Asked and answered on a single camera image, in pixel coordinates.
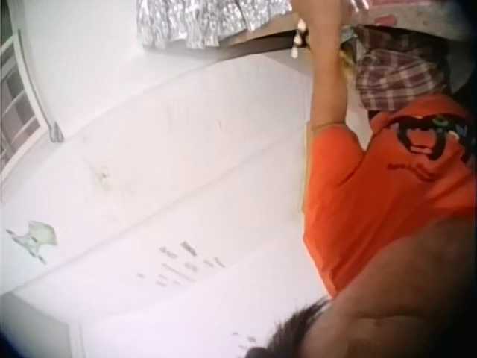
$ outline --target hair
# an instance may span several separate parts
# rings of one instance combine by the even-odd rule
[[[295,312],[287,321],[277,325],[266,348],[251,348],[245,358],[298,358],[306,333],[329,303],[327,299]]]

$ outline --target plaid cloth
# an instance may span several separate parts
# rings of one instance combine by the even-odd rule
[[[368,111],[394,112],[415,98],[449,88],[447,42],[395,28],[355,28],[364,47],[356,89]]]

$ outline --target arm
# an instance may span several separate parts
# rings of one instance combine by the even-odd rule
[[[314,135],[331,124],[344,124],[347,111],[347,85],[341,68],[340,31],[323,33],[319,29],[311,38],[313,61],[313,95],[310,125]]]
[[[472,297],[475,233],[472,220],[447,219],[385,248],[343,291],[359,318],[351,336],[374,357],[421,357]]]
[[[313,96],[310,124],[313,133],[327,125],[344,124],[347,85],[339,57],[343,7],[341,0],[294,0],[294,10],[310,33]]]

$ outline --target man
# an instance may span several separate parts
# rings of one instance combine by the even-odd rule
[[[315,71],[305,244],[332,300],[295,313],[247,358],[427,357],[473,296],[470,115],[421,96],[374,116],[363,151],[344,124],[341,4],[293,3]]]

